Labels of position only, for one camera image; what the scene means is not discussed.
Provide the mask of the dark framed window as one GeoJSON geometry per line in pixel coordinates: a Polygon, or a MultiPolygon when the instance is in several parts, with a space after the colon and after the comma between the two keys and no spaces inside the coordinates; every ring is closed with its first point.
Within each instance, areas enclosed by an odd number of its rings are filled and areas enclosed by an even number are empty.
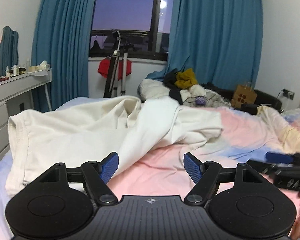
{"type": "Polygon", "coordinates": [[[129,57],[167,61],[172,7],[173,0],[95,0],[89,56],[108,56],[119,31],[129,57]]]}

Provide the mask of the tissue box on dresser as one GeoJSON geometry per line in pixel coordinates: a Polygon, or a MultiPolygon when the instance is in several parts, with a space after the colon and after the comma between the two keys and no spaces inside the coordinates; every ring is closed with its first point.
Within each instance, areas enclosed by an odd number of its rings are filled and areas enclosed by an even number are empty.
{"type": "Polygon", "coordinates": [[[50,69],[50,64],[47,61],[42,61],[39,65],[29,66],[27,68],[27,71],[29,73],[34,73],[34,72],[44,71],[44,70],[49,70],[49,69],[50,69]]]}

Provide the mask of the grey purple printed garment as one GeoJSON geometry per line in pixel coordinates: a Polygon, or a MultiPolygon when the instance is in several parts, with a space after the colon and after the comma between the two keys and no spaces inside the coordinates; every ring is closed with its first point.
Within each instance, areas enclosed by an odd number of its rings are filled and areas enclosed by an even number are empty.
{"type": "Polygon", "coordinates": [[[193,85],[188,89],[180,91],[183,105],[189,107],[231,107],[231,103],[210,89],[206,89],[201,85],[193,85]]]}

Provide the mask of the white dressing table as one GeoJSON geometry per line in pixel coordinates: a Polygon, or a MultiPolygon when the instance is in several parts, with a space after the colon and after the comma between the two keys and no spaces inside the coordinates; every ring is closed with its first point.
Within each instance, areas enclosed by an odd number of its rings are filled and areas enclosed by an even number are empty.
{"type": "Polygon", "coordinates": [[[7,130],[9,117],[34,108],[31,92],[35,88],[44,88],[46,101],[50,103],[47,84],[51,82],[52,70],[41,70],[0,83],[0,161],[10,149],[7,130]]]}

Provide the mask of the mustard yellow garment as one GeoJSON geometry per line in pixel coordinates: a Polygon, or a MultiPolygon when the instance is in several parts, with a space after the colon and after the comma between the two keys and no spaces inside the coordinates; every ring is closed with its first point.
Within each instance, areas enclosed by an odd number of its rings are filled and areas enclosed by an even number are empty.
{"type": "Polygon", "coordinates": [[[174,84],[181,89],[189,89],[190,87],[198,84],[192,68],[189,68],[184,72],[177,72],[175,78],[176,81],[174,84]]]}

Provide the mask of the wall power socket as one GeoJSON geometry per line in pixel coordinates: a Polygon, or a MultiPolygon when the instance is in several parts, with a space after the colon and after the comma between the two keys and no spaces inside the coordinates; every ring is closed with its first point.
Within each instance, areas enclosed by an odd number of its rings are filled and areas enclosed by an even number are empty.
{"type": "Polygon", "coordinates": [[[285,98],[288,98],[289,100],[293,100],[294,99],[294,95],[295,93],[290,91],[290,90],[287,90],[287,89],[283,89],[283,96],[285,98]]]}

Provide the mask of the wavy framed mirror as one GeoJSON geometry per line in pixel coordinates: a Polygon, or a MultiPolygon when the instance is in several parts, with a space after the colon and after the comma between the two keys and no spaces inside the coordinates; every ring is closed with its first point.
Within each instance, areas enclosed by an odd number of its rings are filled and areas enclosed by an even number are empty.
{"type": "Polygon", "coordinates": [[[14,65],[18,65],[19,34],[12,30],[9,26],[2,29],[0,40],[0,75],[5,75],[6,67],[11,69],[14,65]]]}

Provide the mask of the red cloth on stand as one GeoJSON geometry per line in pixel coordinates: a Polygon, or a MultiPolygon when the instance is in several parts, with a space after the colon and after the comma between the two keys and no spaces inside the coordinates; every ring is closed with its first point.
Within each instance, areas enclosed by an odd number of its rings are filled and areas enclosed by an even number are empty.
{"type": "MultiPolygon", "coordinates": [[[[99,64],[98,73],[102,75],[104,78],[107,78],[109,66],[110,66],[110,58],[106,57],[99,64]]],[[[126,76],[130,75],[131,73],[132,73],[132,62],[127,60],[126,76]]],[[[122,74],[123,74],[123,60],[120,60],[119,70],[118,70],[118,80],[122,79],[122,74]]]]}

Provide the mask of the white padded jacket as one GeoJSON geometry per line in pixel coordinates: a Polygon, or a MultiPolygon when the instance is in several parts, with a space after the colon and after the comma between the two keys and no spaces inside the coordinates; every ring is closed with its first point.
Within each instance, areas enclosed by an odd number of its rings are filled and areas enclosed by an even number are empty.
{"type": "Polygon", "coordinates": [[[161,81],[152,79],[144,79],[140,83],[138,91],[142,101],[169,96],[170,93],[170,89],[167,88],[161,81]]]}

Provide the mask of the folded tripod stand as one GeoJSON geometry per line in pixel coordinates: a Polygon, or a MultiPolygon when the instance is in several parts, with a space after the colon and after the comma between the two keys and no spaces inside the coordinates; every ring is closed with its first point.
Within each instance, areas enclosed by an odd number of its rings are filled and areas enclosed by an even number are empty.
{"type": "Polygon", "coordinates": [[[130,49],[135,49],[128,38],[121,36],[119,30],[112,32],[112,36],[115,38],[114,51],[110,57],[109,69],[104,87],[104,98],[118,96],[120,57],[123,59],[120,95],[123,96],[126,94],[128,51],[130,49]]]}

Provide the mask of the left blue curtain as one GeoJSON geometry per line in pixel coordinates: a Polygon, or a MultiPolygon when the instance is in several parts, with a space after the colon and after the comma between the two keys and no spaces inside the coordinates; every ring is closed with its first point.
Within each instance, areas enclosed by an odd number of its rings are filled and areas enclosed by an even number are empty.
{"type": "Polygon", "coordinates": [[[31,64],[46,61],[52,82],[32,92],[34,108],[55,110],[88,96],[88,58],[95,0],[42,0],[32,44],[31,64]]]}

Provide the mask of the white sweatshirt garment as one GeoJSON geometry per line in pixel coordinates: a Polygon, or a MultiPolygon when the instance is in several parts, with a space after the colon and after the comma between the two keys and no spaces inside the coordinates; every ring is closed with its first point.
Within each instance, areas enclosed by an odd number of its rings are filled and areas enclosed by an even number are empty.
{"type": "Polygon", "coordinates": [[[11,116],[7,128],[13,162],[5,189],[13,197],[55,163],[78,167],[116,152],[122,173],[156,148],[200,148],[219,137],[223,125],[218,112],[168,96],[145,102],[119,96],[46,113],[26,110],[11,116]]]}

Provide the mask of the cream pillow blanket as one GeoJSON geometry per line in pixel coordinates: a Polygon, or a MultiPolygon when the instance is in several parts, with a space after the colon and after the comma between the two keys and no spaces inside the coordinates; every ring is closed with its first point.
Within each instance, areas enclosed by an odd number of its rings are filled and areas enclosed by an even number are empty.
{"type": "Polygon", "coordinates": [[[291,126],[277,110],[260,106],[257,108],[257,116],[276,134],[283,152],[300,153],[300,131],[291,126]]]}

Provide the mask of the black garment on pile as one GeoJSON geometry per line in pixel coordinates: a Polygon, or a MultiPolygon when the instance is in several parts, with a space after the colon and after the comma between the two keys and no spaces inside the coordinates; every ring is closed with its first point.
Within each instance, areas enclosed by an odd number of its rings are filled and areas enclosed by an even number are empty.
{"type": "Polygon", "coordinates": [[[181,88],[179,88],[175,83],[177,82],[177,69],[173,69],[171,72],[164,76],[163,84],[167,87],[169,91],[169,97],[176,100],[179,105],[183,105],[183,100],[181,98],[181,88]]]}

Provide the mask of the brown paper shopping bag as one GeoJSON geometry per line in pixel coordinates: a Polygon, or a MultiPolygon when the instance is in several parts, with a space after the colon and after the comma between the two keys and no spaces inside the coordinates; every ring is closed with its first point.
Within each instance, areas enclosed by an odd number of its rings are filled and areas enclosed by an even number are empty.
{"type": "Polygon", "coordinates": [[[245,85],[238,85],[233,94],[231,105],[234,108],[241,108],[242,104],[253,104],[256,98],[257,94],[250,82],[245,85]]]}

